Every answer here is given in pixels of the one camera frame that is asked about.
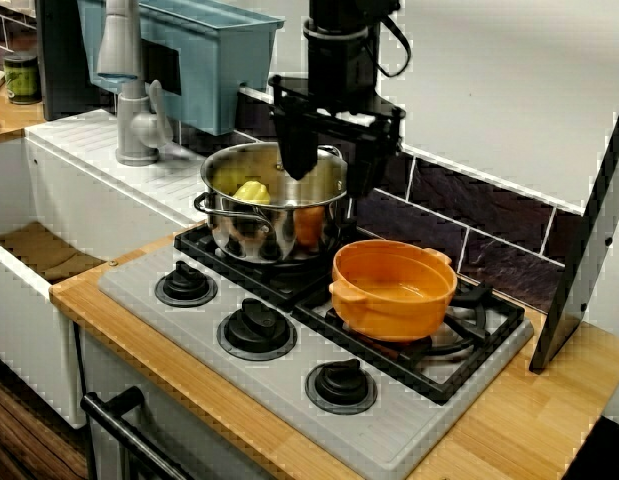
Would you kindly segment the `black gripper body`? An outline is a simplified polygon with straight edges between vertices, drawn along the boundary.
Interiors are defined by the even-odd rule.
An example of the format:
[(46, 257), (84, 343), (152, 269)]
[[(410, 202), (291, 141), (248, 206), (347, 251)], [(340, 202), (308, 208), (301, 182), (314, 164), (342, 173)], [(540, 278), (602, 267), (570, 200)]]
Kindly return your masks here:
[(310, 18), (303, 24), (307, 40), (305, 78), (275, 74), (268, 80), (275, 104), (298, 102), (316, 111), (318, 137), (351, 142), (359, 131), (379, 131), (390, 138), (390, 150), (400, 148), (400, 123), (405, 111), (376, 92), (379, 75), (401, 75), (380, 65), (380, 27), (402, 45), (406, 36), (390, 18)]

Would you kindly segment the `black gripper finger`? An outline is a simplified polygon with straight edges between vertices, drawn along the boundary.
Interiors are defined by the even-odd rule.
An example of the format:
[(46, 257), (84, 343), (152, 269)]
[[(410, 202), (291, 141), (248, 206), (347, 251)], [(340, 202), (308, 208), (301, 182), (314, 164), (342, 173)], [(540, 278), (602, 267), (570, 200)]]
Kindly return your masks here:
[(379, 131), (359, 131), (352, 139), (355, 152), (348, 163), (347, 194), (364, 197), (378, 186), (390, 155), (390, 138)]
[(272, 108), (282, 165), (294, 180), (303, 179), (317, 164), (316, 114), (298, 102)]

